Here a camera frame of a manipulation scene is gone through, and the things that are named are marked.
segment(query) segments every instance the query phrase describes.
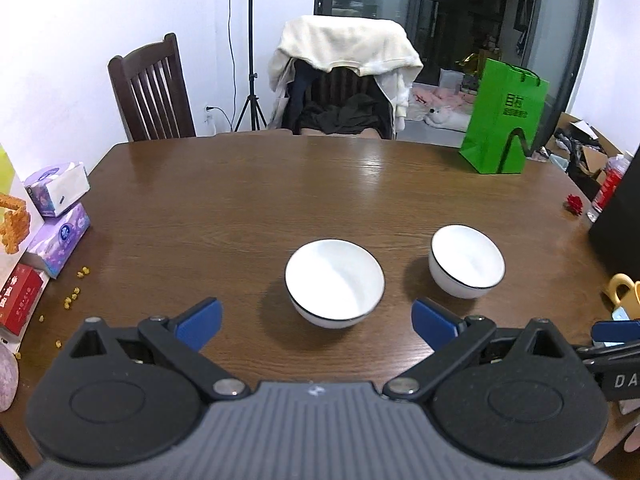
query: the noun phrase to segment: bowl rim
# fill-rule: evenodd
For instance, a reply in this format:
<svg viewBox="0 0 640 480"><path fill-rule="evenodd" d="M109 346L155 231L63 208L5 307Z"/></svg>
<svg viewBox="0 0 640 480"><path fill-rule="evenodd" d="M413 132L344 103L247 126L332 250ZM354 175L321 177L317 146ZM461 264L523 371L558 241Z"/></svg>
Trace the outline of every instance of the bowl rim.
<svg viewBox="0 0 640 480"><path fill-rule="evenodd" d="M444 229L445 227L450 227L450 226L461 226L461 227L466 227L467 229L471 229L472 231L475 231L477 233L480 233L482 236L484 236L487 240L489 240L494 247L497 249L498 254L500 254L500 259L502 260L502 275L500 276L500 278L493 284L493 285L487 285L487 286L473 286L473 285L467 285L465 282L461 282L459 279L457 279L455 276L452 276L449 272L447 272L447 269L445 269L442 264L438 261L438 257L436 256L436 253L433 251L433 239L435 238L435 235L438 234L439 231L441 231L442 229ZM504 279L504 275L506 273L507 270L507 266L504 263L504 256L502 256L502 252L500 251L500 249L498 248L498 246L494 243L493 240L491 240L491 238L489 238L487 235L485 235L482 231L479 231L478 229L474 229L471 226L468 225L464 225L464 224L449 224L449 225L445 225L442 226L441 228L439 228L436 232L434 232L433 236L431 237L431 241L429 242L429 247L431 250L431 254L433 255L433 259L436 261L436 263L438 264L438 267L440 268L440 270L442 270L442 272L444 272L447 276L449 276L454 282L459 283L460 285L464 285L467 288L473 288L475 290L487 290L488 288L494 288L494 286L498 285L498 283L500 283L503 279Z"/></svg>
<svg viewBox="0 0 640 480"><path fill-rule="evenodd" d="M310 310L306 309L304 306L302 306L300 304L300 302L298 300L296 300L296 298L293 297L293 294L291 293L291 291L289 290L289 285L287 285L287 267L289 267L289 263L291 261L291 259L293 258L293 256L295 256L295 254L302 248L314 244L316 242L327 242L327 241L335 241L335 242L343 242L346 244L350 244L353 246L356 246L360 249L362 249L363 251L365 251L369 256L371 256L373 258L373 260L378 264L378 268L380 269L380 274L382 275L382 291L380 292L380 296L378 298L378 300L373 304L373 306L367 310L366 312L364 312L363 314L360 314L359 316L355 316L355 317L346 317L346 318L335 318L335 317L323 317L323 316L318 316L318 314L315 314L313 312L311 312ZM375 308L380 304L380 301L382 301L383 296L385 295L385 289L386 289L386 280L385 280L385 273L382 270L382 266L380 265L380 262L376 259L376 257L371 254L369 251L367 251L364 247L358 245L358 244L354 244L353 242L350 242L348 240L341 240L340 238L318 238L318 240L312 240L311 242L308 242L306 244L301 245L300 247L298 247L294 253L289 257L289 259L287 260L287 265L284 268L284 277L283 277L283 281L284 281L284 288L287 291L287 295L289 296L289 299L295 303L297 306L299 306L302 310L304 310L306 313L308 313L310 316L313 316L317 319L322 319L325 321L334 321L336 323L340 323L340 322L345 322L345 321L353 321L355 319L360 319L363 318L365 316L368 316L369 314L371 314Z"/></svg>

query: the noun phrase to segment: bowl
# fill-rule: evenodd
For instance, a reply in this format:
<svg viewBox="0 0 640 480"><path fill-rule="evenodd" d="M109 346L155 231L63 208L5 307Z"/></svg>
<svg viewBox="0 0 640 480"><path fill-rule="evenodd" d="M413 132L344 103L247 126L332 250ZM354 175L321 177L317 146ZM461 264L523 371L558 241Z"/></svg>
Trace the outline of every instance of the bowl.
<svg viewBox="0 0 640 480"><path fill-rule="evenodd" d="M324 328L345 328L362 321L385 290L376 259L344 240L303 245L287 262L284 280L300 315Z"/></svg>
<svg viewBox="0 0 640 480"><path fill-rule="evenodd" d="M480 298L504 277L496 245L465 225L447 225L431 239L429 270L438 286L456 298Z"/></svg>

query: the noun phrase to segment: large white bowl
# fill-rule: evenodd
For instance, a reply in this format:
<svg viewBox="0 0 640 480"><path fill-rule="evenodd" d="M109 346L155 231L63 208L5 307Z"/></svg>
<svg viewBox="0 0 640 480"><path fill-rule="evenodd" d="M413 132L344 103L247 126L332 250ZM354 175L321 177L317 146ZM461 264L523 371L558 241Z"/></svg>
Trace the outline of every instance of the large white bowl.
<svg viewBox="0 0 640 480"><path fill-rule="evenodd" d="M345 328L380 302L385 277L376 259L344 240L316 240L287 262L285 285L296 310L324 328Z"/></svg>
<svg viewBox="0 0 640 480"><path fill-rule="evenodd" d="M442 290L470 300L488 293L504 277L504 259L496 245L465 225L448 225L431 239L429 270Z"/></svg>

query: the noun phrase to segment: red box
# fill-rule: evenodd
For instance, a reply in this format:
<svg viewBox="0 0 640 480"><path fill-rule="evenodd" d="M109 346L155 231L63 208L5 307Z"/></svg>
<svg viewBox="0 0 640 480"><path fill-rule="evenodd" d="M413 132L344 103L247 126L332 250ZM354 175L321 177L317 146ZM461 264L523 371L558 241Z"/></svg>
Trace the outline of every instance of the red box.
<svg viewBox="0 0 640 480"><path fill-rule="evenodd" d="M20 335L41 286L42 278L36 270L17 264L0 289L0 324Z"/></svg>

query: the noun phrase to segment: yellow mug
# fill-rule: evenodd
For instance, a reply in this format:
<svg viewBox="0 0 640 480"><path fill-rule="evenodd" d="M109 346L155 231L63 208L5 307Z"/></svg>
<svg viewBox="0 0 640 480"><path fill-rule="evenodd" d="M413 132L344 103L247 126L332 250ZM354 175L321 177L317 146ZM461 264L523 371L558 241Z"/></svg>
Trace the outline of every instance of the yellow mug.
<svg viewBox="0 0 640 480"><path fill-rule="evenodd" d="M629 291L618 297L618 287L626 286ZM640 282L635 282L626 274L616 274L607 285L607 296L613 302L614 308L621 306L625 309L629 319L640 318Z"/></svg>

